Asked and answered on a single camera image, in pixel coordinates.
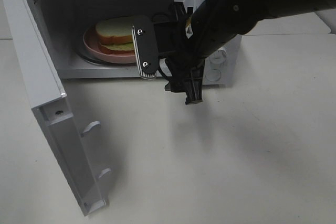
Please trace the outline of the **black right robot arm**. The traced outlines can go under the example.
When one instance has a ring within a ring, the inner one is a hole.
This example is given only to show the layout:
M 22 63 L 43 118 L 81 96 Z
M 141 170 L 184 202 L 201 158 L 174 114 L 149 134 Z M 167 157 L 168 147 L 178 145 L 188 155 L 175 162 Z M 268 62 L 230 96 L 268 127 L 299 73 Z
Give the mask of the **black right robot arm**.
M 175 26 L 176 54 L 165 60 L 171 76 L 166 91 L 185 93 L 186 104 L 202 101 L 205 59 L 264 19 L 335 8 L 335 0 L 205 0 Z

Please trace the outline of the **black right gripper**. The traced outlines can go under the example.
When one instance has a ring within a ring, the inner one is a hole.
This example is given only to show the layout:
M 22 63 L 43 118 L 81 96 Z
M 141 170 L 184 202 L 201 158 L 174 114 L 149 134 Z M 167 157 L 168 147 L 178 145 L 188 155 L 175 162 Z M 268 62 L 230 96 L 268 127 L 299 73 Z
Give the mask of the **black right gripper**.
M 171 73 L 165 77 L 168 84 L 165 91 L 186 93 L 185 104 L 198 104 L 203 101 L 202 87 L 204 60 L 198 57 L 195 49 L 192 15 L 185 9 L 183 2 L 172 2 L 169 7 L 169 20 L 177 22 L 174 38 L 177 52 L 165 58 L 165 63 Z

